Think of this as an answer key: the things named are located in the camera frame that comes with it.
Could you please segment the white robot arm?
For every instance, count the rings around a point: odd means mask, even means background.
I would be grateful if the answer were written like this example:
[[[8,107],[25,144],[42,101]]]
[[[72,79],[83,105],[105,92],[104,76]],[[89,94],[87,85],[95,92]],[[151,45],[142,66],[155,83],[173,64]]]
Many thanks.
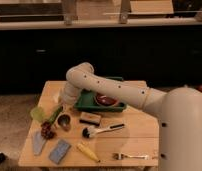
[[[187,87],[164,92],[100,77],[88,62],[66,72],[62,102],[75,103],[84,89],[124,102],[158,120],[159,171],[202,171],[201,92]]]

